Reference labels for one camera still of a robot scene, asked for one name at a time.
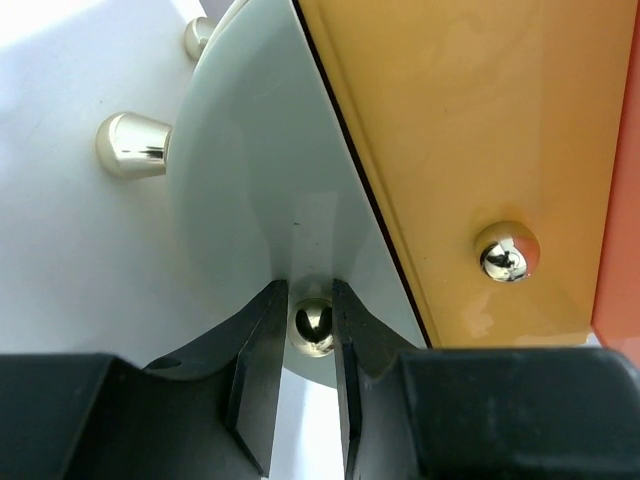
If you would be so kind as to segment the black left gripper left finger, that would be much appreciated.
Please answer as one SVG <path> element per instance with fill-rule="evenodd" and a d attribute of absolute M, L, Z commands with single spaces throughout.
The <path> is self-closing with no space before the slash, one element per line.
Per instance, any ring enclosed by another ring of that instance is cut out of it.
<path fill-rule="evenodd" d="M 260 479 L 271 466 L 288 286 L 138 368 L 112 354 L 1 359 L 5 479 Z"/>

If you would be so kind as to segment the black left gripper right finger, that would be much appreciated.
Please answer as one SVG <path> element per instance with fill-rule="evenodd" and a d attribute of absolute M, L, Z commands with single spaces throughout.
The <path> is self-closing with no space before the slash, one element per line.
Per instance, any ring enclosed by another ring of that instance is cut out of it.
<path fill-rule="evenodd" d="M 639 372 L 608 349 L 420 349 L 332 287 L 348 479 L 635 479 Z"/>

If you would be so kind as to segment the orange drawer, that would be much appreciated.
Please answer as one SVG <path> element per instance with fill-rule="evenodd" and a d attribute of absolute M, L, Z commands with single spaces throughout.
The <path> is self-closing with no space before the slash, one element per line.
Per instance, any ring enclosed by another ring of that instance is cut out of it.
<path fill-rule="evenodd" d="M 639 362 L 639 32 L 620 121 L 592 327 L 601 345 Z"/>

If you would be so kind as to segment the green drawer with gold knob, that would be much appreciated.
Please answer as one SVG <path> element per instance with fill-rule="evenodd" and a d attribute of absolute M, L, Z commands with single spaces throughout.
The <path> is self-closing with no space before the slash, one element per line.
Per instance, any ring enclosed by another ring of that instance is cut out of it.
<path fill-rule="evenodd" d="M 365 307 L 425 343 L 381 214 L 289 1 L 245 1 L 207 45 L 174 123 L 172 223 L 215 322 L 269 282 L 289 301 L 347 282 Z"/>

